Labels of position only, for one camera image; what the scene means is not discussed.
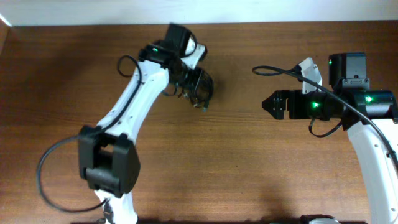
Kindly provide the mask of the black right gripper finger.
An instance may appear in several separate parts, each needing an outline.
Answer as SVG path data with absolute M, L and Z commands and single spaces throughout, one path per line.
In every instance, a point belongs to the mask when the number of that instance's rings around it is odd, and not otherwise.
M 284 106 L 279 105 L 262 105 L 262 108 L 266 110 L 274 119 L 283 120 L 284 119 Z
M 288 90 L 276 90 L 262 102 L 262 105 L 285 105 L 287 98 Z

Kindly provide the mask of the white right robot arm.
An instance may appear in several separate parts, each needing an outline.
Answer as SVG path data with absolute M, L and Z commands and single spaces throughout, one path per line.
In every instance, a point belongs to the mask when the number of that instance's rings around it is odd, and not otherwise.
M 329 84 L 311 58 L 284 70 L 268 65 L 253 68 L 256 75 L 290 75 L 302 82 L 300 90 L 276 90 L 262 102 L 274 119 L 328 121 L 339 119 L 329 136 L 343 128 L 358 157 L 372 223 L 397 223 L 397 102 L 390 90 L 371 90 L 362 52 L 329 56 Z

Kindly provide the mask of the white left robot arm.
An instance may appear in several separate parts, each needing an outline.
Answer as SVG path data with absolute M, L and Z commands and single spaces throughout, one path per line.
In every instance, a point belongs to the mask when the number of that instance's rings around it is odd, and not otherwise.
M 141 169 L 136 151 L 138 132 L 167 85 L 185 81 L 206 53 L 189 29 L 170 24 L 164 39 L 140 50 L 131 81 L 111 111 L 95 128 L 82 127 L 80 177 L 101 200 L 106 223 L 137 223 L 132 189 Z

